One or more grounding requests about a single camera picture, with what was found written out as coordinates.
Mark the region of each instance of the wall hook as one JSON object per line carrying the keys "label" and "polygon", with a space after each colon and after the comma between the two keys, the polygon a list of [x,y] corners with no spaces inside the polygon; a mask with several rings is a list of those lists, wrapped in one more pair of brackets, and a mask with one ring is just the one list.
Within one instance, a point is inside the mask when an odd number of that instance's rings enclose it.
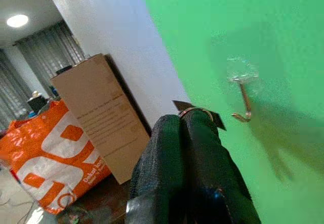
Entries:
{"label": "wall hook", "polygon": [[252,118],[251,103],[250,103],[249,97],[247,95],[247,92],[245,90],[245,87],[244,87],[243,83],[238,82],[238,85],[239,85],[239,88],[241,89],[242,96],[243,96],[243,99],[244,99],[245,108],[246,108],[247,111],[245,113],[245,117],[241,116],[238,113],[232,113],[232,116],[235,119],[245,123],[245,122],[249,122],[251,120],[251,118]]}

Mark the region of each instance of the orange and white bag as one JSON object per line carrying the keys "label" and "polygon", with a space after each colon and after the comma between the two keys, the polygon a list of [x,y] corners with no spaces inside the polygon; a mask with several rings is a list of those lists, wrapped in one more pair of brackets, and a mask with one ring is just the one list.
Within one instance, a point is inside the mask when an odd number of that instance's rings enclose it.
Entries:
{"label": "orange and white bag", "polygon": [[31,120],[13,121],[0,140],[0,156],[22,187],[57,214],[111,174],[63,101]]}

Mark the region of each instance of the gray curtain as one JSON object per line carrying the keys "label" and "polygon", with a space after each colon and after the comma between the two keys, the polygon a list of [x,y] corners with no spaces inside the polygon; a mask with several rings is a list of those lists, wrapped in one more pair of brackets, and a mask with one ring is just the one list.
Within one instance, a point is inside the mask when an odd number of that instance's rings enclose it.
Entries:
{"label": "gray curtain", "polygon": [[0,50],[0,129],[6,129],[12,120],[28,114],[30,96],[31,90]]}
{"label": "gray curtain", "polygon": [[64,21],[16,44],[49,95],[53,95],[50,78],[56,75],[56,71],[84,60],[81,48]]}

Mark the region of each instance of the green backdrop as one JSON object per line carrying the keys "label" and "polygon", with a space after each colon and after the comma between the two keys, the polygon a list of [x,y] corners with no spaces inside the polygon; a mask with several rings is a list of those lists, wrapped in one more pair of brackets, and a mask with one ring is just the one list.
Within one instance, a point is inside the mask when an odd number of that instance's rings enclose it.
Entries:
{"label": "green backdrop", "polygon": [[[262,222],[324,223],[324,0],[146,3],[192,102],[221,114]],[[249,123],[231,117],[245,111],[235,57],[259,71]]]}

